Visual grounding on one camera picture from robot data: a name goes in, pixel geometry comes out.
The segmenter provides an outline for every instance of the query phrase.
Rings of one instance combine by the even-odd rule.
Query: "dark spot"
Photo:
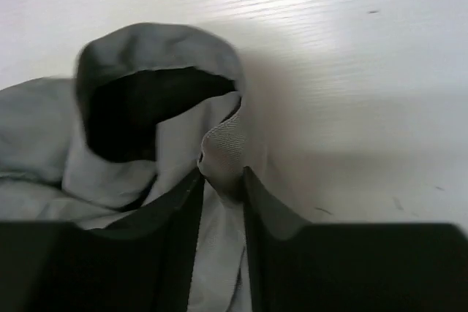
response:
[[[327,211],[325,208],[315,208],[315,210],[322,211],[322,212],[327,213],[330,216],[333,216],[332,212]]]
[[[404,210],[403,206],[401,206],[401,202],[398,199],[398,197],[393,197],[393,203],[395,204],[395,207],[397,210],[400,210],[400,211]]]

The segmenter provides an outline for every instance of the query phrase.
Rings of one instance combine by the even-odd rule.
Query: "wrinkled fabric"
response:
[[[0,91],[0,218],[103,228],[198,166],[206,182],[188,311],[250,311],[234,197],[243,79],[220,38],[141,23],[85,46],[73,80]]]

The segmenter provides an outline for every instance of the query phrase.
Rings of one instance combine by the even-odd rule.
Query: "dark mark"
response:
[[[315,210],[322,211],[322,212],[329,214],[330,216],[333,216],[332,212],[327,211],[325,208],[315,208]]]
[[[393,197],[393,203],[395,204],[397,210],[404,211],[404,208],[401,206],[401,202],[398,197]]]

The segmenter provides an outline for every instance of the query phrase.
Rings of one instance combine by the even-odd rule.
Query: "white surface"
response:
[[[70,75],[86,42],[139,21],[239,49],[271,190],[299,213],[468,229],[465,0],[0,0],[0,87]]]

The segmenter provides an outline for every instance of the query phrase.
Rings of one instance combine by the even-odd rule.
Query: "gray fabric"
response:
[[[98,85],[143,69],[191,66],[243,83],[234,50],[219,38],[147,23],[127,28],[124,37],[135,31],[144,35],[132,42],[135,57],[123,66],[106,65],[105,54],[122,45],[117,32],[92,46],[101,58]],[[237,105],[236,92],[207,99],[158,124],[156,162],[113,164],[87,148],[71,81],[32,80],[0,91],[0,218],[105,227],[128,214],[116,209],[135,200],[156,172],[145,204],[171,189],[202,156],[198,166],[207,183],[189,311],[250,311],[242,208],[230,197],[244,162],[243,108],[222,122]]]

